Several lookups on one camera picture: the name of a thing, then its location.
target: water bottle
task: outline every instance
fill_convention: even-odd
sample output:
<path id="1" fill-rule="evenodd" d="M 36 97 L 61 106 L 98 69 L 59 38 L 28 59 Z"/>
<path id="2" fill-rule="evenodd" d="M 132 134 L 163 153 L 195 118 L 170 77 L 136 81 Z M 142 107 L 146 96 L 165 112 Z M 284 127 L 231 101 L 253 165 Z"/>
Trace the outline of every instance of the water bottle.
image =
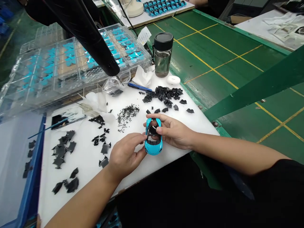
<path id="1" fill-rule="evenodd" d="M 173 35 L 167 32 L 156 34 L 153 44 L 153 57 L 155 63 L 155 74 L 164 78 L 169 73 L 173 46 Z"/>

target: white table surface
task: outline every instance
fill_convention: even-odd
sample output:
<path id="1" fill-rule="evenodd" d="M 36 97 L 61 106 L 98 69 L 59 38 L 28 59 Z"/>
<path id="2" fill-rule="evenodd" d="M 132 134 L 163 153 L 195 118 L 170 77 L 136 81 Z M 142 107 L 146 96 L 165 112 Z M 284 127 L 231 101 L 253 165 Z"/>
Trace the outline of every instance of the white table surface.
<path id="1" fill-rule="evenodd" d="M 264 18 L 272 18 L 272 17 L 277 17 L 277 16 L 283 16 L 283 15 L 284 15 L 284 13 L 274 9 L 272 11 L 269 11 L 267 13 L 254 17 L 252 19 L 249 19 L 248 21 L 239 23 L 239 24 L 235 25 L 235 27 L 242 29 L 246 32 L 252 33 L 256 36 L 267 39 L 278 45 L 284 46 L 284 43 L 281 40 L 279 40 L 274 35 L 272 35 L 268 32 L 268 30 L 271 29 L 272 27 L 274 27 L 274 25 L 268 25 L 262 21 Z"/>
<path id="2" fill-rule="evenodd" d="M 130 22 L 132 23 L 132 25 L 136 28 L 136 27 L 139 27 L 137 25 L 144 25 L 144 24 L 149 24 L 153 21 L 158 21 L 160 19 L 163 19 L 165 18 L 164 16 L 167 15 L 167 17 L 171 16 L 171 15 L 174 15 L 182 10 L 185 10 L 185 9 L 188 9 L 188 8 L 194 8 L 194 5 L 189 3 L 189 2 L 186 2 L 186 6 L 180 8 L 180 9 L 177 9 L 177 10 L 172 10 L 172 11 L 168 11 L 164 14 L 161 14 L 161 15 L 158 15 L 156 17 L 150 17 L 146 12 L 143 12 L 141 15 L 137 16 L 137 17 L 130 17 L 129 20 Z M 114 5 L 111 7 L 111 9 L 113 10 L 113 12 L 117 15 L 117 17 L 120 19 L 121 18 L 121 22 L 127 26 L 127 27 L 131 27 L 130 23 L 128 22 L 128 20 L 122 16 L 122 12 L 121 12 L 121 9 L 120 9 L 120 6 L 119 5 Z"/>
<path id="3" fill-rule="evenodd" d="M 180 85 L 170 86 L 166 83 L 166 78 L 158 78 L 154 74 L 152 77 L 151 89 L 155 89 L 157 86 L 167 86 L 169 88 L 177 87 L 181 88 Z M 113 109 L 112 114 L 117 118 L 117 114 L 120 110 L 130 104 L 139 104 L 140 111 L 136 117 L 132 118 L 132 121 L 127 124 L 130 127 L 125 128 L 124 133 L 120 133 L 117 130 L 120 129 L 117 125 L 117 121 L 114 120 L 113 123 L 107 123 L 104 127 L 110 128 L 110 133 L 106 134 L 106 142 L 111 142 L 113 145 L 119 141 L 121 138 L 126 136 L 128 133 L 145 131 L 143 123 L 146 119 L 146 110 L 149 109 L 152 113 L 160 108 L 161 110 L 165 108 L 163 102 L 160 102 L 157 98 L 153 98 L 152 102 L 143 103 L 142 99 L 145 95 L 140 95 L 139 90 L 126 87 L 123 89 L 123 93 L 118 97 L 106 96 L 108 102 L 107 111 Z M 187 104 L 181 104 L 179 101 L 172 99 L 173 105 L 177 104 L 179 111 L 175 111 L 173 108 L 169 109 L 165 114 L 186 124 L 189 128 L 194 131 L 219 135 L 217 130 L 197 107 L 194 101 L 189 97 L 189 95 L 184 91 L 181 95 L 181 99 L 187 100 Z M 71 108 L 77 104 L 71 104 L 64 108 L 60 108 L 53 113 L 49 113 L 46 119 L 46 126 L 51 125 L 52 116 L 62 113 L 64 110 Z M 194 114 L 186 112 L 190 108 L 194 110 Z M 99 124 L 95 122 L 89 122 L 90 117 L 86 117 L 82 121 L 75 122 L 73 124 L 67 125 L 63 128 L 57 130 L 47 130 L 44 137 L 44 148 L 43 148 L 43 158 L 42 158 L 42 170 L 41 170 L 41 185 L 40 185 L 40 195 L 39 195 L 39 205 L 38 213 L 42 220 L 42 227 L 44 227 L 49 220 L 62 208 L 83 186 L 85 186 L 101 169 L 98 166 L 99 160 L 104 158 L 104 155 L 100 153 L 102 144 L 94 146 L 91 140 L 97 136 L 103 134 L 104 130 L 98 129 Z M 58 139 L 66 134 L 66 131 L 74 130 L 76 134 L 71 141 L 77 143 L 75 150 L 72 154 L 66 153 L 65 163 L 61 165 L 61 169 L 55 169 L 53 165 L 54 156 L 52 155 L 52 148 L 58 144 Z M 107 154 L 107 157 L 111 159 L 111 150 Z M 189 153 L 189 150 L 180 150 L 175 147 L 164 143 L 163 150 L 159 155 L 151 156 L 147 155 L 138 168 L 131 173 L 129 176 L 124 178 L 115 190 L 113 196 L 119 194 L 121 190 L 127 189 L 133 184 L 137 183 L 141 179 L 145 178 L 149 174 L 159 170 L 165 165 L 175 161 L 176 159 Z M 79 173 L 76 175 L 79 179 L 78 189 L 74 193 L 66 193 L 64 186 L 60 191 L 54 195 L 52 189 L 55 187 L 56 183 L 61 182 L 64 179 L 69 179 L 72 171 L 78 167 Z"/>

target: white paper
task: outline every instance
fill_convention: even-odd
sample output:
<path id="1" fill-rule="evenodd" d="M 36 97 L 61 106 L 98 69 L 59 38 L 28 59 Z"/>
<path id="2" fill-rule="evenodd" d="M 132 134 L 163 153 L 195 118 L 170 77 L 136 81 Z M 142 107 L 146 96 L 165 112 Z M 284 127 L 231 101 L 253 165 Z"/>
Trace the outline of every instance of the white paper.
<path id="1" fill-rule="evenodd" d="M 147 27 L 144 27 L 138 35 L 137 41 L 145 45 L 152 34 Z"/>

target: blue pen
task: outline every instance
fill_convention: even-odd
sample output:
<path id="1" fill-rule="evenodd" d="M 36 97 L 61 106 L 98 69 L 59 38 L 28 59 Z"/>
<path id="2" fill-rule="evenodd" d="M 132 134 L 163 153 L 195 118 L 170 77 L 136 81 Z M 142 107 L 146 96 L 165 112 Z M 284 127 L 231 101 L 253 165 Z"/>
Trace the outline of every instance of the blue pen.
<path id="1" fill-rule="evenodd" d="M 153 90 L 151 90 L 149 88 L 146 88 L 146 87 L 143 87 L 143 86 L 139 86 L 139 85 L 135 85 L 133 83 L 129 83 L 128 86 L 130 86 L 132 88 L 135 88 L 135 89 L 143 90 L 145 92 L 153 92 Z"/>

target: floor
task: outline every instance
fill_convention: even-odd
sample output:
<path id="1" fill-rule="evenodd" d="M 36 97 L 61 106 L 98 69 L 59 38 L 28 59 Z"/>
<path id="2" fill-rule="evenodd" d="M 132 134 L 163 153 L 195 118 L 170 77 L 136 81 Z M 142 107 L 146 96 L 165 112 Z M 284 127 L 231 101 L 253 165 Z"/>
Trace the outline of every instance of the floor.
<path id="1" fill-rule="evenodd" d="M 10 33 L 0 40 L 0 86 L 8 80 L 21 45 L 33 40 L 41 27 L 23 10 L 8 24 Z M 174 35 L 170 69 L 207 108 L 284 58 L 195 11 L 148 28 L 152 37 L 163 31 Z M 222 126 L 232 137 L 261 143 L 304 164 L 304 84 L 265 99 L 221 117 Z"/>

